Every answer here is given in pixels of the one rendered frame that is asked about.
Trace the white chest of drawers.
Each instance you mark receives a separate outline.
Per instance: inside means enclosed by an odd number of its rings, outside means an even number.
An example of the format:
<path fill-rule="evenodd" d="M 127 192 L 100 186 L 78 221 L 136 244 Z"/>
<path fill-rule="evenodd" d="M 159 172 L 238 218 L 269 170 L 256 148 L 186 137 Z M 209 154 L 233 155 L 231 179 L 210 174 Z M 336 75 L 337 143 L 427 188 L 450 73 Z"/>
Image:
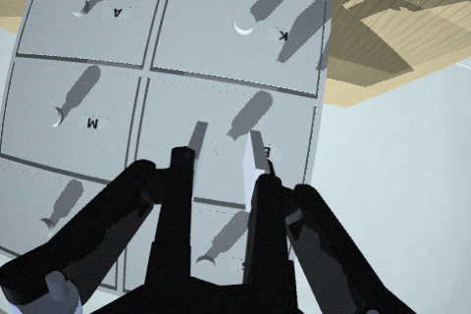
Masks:
<path fill-rule="evenodd" d="M 2 135 L 3 127 L 6 113 L 7 100 L 9 95 L 9 89 L 12 79 L 12 74 L 14 70 L 15 63 L 26 63 L 26 64 L 36 64 L 36 65 L 46 65 L 46 66 L 56 66 L 56 67 L 66 67 L 66 68 L 75 68 L 75 69 L 84 69 L 84 70 L 93 70 L 100 72 L 124 74 L 141 77 L 139 92 L 136 101 L 135 113 L 132 124 L 131 131 L 131 143 L 129 149 L 129 157 L 127 166 L 132 162 L 136 161 L 137 150 L 140 138 L 140 131 L 143 119 L 143 113 L 145 108 L 145 102 L 147 97 L 148 86 L 150 78 L 154 79 L 165 79 L 179 82 L 186 82 L 192 84 L 199 84 L 217 88 L 223 88 L 228 90 L 252 93 L 257 95 L 263 95 L 268 97 L 274 97 L 279 99 L 285 99 L 289 101 L 304 103 L 314 105 L 312 126 L 309 138 L 309 145 L 303 175 L 304 184 L 310 184 L 312 180 L 312 174 L 314 169 L 316 150 L 318 144 L 319 130 L 322 117 L 322 109 L 324 102 L 324 93 L 326 85 L 326 76 L 327 76 L 327 67 L 328 67 L 328 57 L 329 57 L 329 46 L 330 46 L 330 34 L 331 34 L 331 21 L 332 21 L 332 6 L 333 0 L 324 0 L 324 20 L 323 20 L 323 32 L 322 32 L 322 43 L 321 43 L 321 53 L 320 53 L 320 63 L 319 63 L 319 72 L 317 80 L 316 94 L 308 97 L 262 89 L 257 87 L 245 86 L 240 84 L 216 81 L 211 79 L 204 78 L 192 78 L 186 76 L 158 73 L 154 67 L 154 58 L 157 49 L 157 44 L 160 36 L 160 31 L 162 23 L 164 20 L 164 15 L 166 12 L 168 0 L 160 0 L 156 17 L 153 24 L 153 29 L 151 32 L 148 49 L 146 53 L 146 58 L 144 62 L 143 70 L 113 67 L 113 66 L 104 66 L 104 65 L 95 65 L 95 64 L 86 64 L 86 63 L 77 63 L 77 62 L 67 62 L 67 61 L 57 61 L 57 60 L 46 60 L 46 59 L 34 59 L 26 57 L 18 53 L 19 46 L 21 43 L 22 35 L 25 29 L 26 20 L 29 14 L 30 7 L 33 0 L 28 0 L 26 4 L 26 9 L 19 27 L 17 38 L 15 41 L 9 70 L 6 78 L 1 111 L 0 111 L 0 163 L 12 166 L 18 169 L 36 173 L 45 177 L 57 179 L 60 181 L 75 183 L 91 188 L 96 188 L 102 190 L 106 187 L 110 181 L 103 180 L 95 177 L 85 176 L 74 172 L 69 172 L 57 168 L 48 167 L 42 164 L 30 162 L 28 160 L 20 159 L 10 155 L 1 153 L 1 144 L 2 144 Z M 22 58 L 23 57 L 23 58 Z M 314 98 L 314 99 L 313 99 Z M 224 202 L 212 199 L 205 199 L 199 197 L 193 197 L 193 202 L 191 208 L 233 214 L 239 216 L 249 217 L 250 212 L 246 212 L 245 205 Z M 127 248 L 124 249 L 118 260 L 118 283 L 115 287 L 109 286 L 106 284 L 100 284 L 97 290 L 114 294 L 117 296 L 122 296 L 130 290 L 125 289 L 126 282 L 126 263 L 127 263 Z"/>

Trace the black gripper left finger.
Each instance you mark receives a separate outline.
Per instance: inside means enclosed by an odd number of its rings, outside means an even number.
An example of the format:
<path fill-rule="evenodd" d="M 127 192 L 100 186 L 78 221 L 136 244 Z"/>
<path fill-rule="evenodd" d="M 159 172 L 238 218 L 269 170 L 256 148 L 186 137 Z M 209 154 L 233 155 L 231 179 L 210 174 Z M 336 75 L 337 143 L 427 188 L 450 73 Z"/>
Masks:
<path fill-rule="evenodd" d="M 13 313 L 82 314 L 162 202 L 138 314 L 191 314 L 191 205 L 207 129 L 197 121 L 188 146 L 172 149 L 169 168 L 132 162 L 46 243 L 2 265 L 0 287 Z"/>

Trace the grey drawer front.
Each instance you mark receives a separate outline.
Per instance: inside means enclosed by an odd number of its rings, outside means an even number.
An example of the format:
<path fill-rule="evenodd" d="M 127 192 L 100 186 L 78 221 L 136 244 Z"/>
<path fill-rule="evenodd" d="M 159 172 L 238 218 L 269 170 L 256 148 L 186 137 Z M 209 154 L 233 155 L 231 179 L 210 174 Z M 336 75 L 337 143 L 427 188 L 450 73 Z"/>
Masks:
<path fill-rule="evenodd" d="M 0 163 L 0 246 L 22 255 L 46 243 L 100 191 Z"/>
<path fill-rule="evenodd" d="M 1 153 L 112 181 L 127 167 L 140 81 L 15 63 Z"/>
<path fill-rule="evenodd" d="M 159 1 L 33 0 L 18 53 L 141 70 Z"/>
<path fill-rule="evenodd" d="M 324 0 L 168 0 L 153 67 L 310 97 L 324 7 Z"/>
<path fill-rule="evenodd" d="M 194 197 L 245 204 L 243 159 L 249 130 L 261 131 L 282 185 L 302 183 L 314 105 L 186 82 L 150 78 L 136 160 L 170 167 L 197 121 L 208 123 Z M 215 140 L 216 139 L 216 140 Z"/>
<path fill-rule="evenodd" d="M 160 209 L 154 205 L 128 244 L 125 289 L 144 284 Z M 249 217 L 191 209 L 190 275 L 219 286 L 242 284 Z"/>

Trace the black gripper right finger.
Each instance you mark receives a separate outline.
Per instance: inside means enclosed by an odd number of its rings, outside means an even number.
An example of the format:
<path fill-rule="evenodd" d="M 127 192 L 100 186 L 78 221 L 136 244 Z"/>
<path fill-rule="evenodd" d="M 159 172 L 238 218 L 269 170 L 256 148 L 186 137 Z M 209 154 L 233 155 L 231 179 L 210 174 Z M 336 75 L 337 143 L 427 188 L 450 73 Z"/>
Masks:
<path fill-rule="evenodd" d="M 282 185 L 260 131 L 249 130 L 243 178 L 249 314 L 298 314 L 288 240 L 322 314 L 417 314 L 384 286 L 316 188 Z"/>

